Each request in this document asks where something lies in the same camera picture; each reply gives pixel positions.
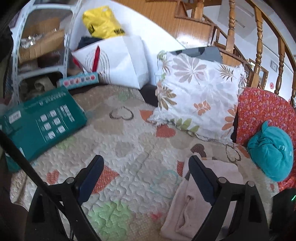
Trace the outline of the pale pink embroidered sweater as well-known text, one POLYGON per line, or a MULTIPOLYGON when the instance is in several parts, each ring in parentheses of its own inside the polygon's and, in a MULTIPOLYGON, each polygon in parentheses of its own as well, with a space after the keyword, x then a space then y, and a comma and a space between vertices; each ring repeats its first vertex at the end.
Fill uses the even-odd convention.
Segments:
MULTIPOLYGON (((184 161, 182 181, 160 231, 162 237, 170 240, 192 240, 211 209, 211 204, 203 199, 189 174, 188 162, 184 161)), ((217 177, 225 177, 231 183, 243 183, 243 177, 235 164, 211 158, 204 158, 201 162, 212 169, 217 177)))

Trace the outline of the heart patterned quilt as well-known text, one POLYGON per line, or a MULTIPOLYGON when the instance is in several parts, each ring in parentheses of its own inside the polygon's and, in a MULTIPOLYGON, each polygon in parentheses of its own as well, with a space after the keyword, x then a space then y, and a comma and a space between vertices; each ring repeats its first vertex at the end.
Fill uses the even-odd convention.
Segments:
POLYGON ((96 155, 104 169, 82 208, 103 240, 170 240, 161 228, 191 155, 238 167, 243 183, 254 181, 267 215, 277 192, 236 143, 203 141, 173 126, 147 121, 153 112, 137 90, 95 87, 73 97, 84 111, 84 127, 32 161, 48 184, 61 183, 96 155))

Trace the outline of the teal plush cushion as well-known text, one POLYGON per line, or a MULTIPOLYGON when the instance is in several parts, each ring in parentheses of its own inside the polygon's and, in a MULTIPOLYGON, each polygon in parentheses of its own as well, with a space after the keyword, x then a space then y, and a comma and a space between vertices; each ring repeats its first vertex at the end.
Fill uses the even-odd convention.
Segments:
POLYGON ((250 138, 247 151, 252 161, 271 180, 285 180, 293 167, 293 144, 290 136, 268 121, 250 138))

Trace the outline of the green cardboard box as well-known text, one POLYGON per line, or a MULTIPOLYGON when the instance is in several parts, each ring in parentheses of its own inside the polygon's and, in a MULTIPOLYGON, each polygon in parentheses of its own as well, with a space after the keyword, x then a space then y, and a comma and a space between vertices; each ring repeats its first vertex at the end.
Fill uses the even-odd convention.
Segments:
POLYGON ((59 87, 8 110, 1 116, 1 131, 31 162, 86 123, 82 108, 59 87))

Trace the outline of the long teal toy box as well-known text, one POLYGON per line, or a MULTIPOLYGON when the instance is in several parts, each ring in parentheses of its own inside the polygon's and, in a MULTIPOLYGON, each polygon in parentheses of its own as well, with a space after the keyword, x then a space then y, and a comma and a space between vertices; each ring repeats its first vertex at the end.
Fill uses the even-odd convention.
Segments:
POLYGON ((58 87, 66 87, 68 90, 81 88, 88 85, 98 84, 99 78, 97 72, 78 74, 57 81, 58 87))

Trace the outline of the red floral blanket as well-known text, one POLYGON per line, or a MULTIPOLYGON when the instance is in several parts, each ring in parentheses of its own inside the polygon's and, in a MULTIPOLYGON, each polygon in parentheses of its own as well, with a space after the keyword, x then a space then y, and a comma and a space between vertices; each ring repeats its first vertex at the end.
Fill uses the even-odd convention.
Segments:
POLYGON ((285 180, 277 182, 280 191, 295 187, 295 110, 282 97, 256 88, 246 88, 238 98, 236 143, 247 149, 247 143, 268 121, 284 130, 292 139, 293 167, 285 180))

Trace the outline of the white floral pillow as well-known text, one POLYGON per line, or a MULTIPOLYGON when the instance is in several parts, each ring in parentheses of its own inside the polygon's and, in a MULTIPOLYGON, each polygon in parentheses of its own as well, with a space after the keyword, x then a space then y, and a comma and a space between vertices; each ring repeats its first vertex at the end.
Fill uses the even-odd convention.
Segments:
POLYGON ((239 83, 245 75, 243 65, 161 51, 158 68, 158 106, 149 121, 170 123, 202 140, 230 143, 239 83))

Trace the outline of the white paper shopping bag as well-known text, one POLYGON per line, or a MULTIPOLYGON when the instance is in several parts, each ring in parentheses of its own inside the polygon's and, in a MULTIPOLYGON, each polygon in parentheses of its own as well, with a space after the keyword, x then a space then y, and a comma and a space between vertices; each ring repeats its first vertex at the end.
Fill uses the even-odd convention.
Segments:
POLYGON ((139 36, 100 40, 72 52, 87 72, 98 73, 100 82, 141 89, 149 82, 144 45, 139 36))

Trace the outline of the white metal shelf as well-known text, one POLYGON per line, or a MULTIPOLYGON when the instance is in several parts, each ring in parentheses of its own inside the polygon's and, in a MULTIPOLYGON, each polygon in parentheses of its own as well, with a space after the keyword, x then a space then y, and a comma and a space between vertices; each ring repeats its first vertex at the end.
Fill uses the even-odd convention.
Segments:
POLYGON ((63 77, 67 76, 70 39, 74 21, 81 9, 82 3, 83 1, 75 1, 73 4, 37 4, 35 1, 29 1, 22 8, 19 16, 20 22, 16 25, 13 32, 14 47, 11 54, 13 101, 20 103, 20 83, 25 79, 54 72, 61 73, 63 77), (27 25, 27 20, 33 12, 45 10, 69 12, 71 17, 70 23, 66 28, 61 28, 60 19, 55 17, 47 18, 40 22, 35 21, 31 25, 27 25), (57 64, 20 73, 19 67, 21 65, 57 51, 61 51, 61 57, 57 64))

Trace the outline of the yellow plastic bag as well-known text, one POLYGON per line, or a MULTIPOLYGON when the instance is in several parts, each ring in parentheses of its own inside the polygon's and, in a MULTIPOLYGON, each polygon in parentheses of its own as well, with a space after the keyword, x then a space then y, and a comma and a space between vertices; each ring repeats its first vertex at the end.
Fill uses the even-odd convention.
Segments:
POLYGON ((107 39, 125 35, 124 29, 109 6, 85 11, 82 21, 90 35, 95 38, 107 39))

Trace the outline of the wooden stair railing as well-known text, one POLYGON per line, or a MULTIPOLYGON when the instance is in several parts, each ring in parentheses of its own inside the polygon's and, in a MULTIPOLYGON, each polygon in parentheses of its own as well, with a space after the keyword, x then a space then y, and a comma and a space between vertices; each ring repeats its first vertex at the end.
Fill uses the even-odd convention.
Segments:
MULTIPOLYGON (((286 41, 292 55, 295 56, 295 41, 287 24, 265 1, 254 1, 255 4, 265 13, 273 24, 277 27, 284 40, 286 41)), ((229 24, 229 1, 204 1, 203 14, 216 24, 224 33, 228 32, 229 24)), ((274 92, 276 80, 278 78, 279 53, 278 38, 267 25, 263 22, 263 53, 261 66, 268 71, 268 78, 265 89, 274 92)), ((255 60, 257 45, 257 28, 255 22, 254 9, 246 1, 235 1, 235 45, 243 54, 245 59, 255 60)), ((293 69, 288 57, 284 58, 282 73, 282 83, 279 94, 286 100, 292 95, 293 69)))

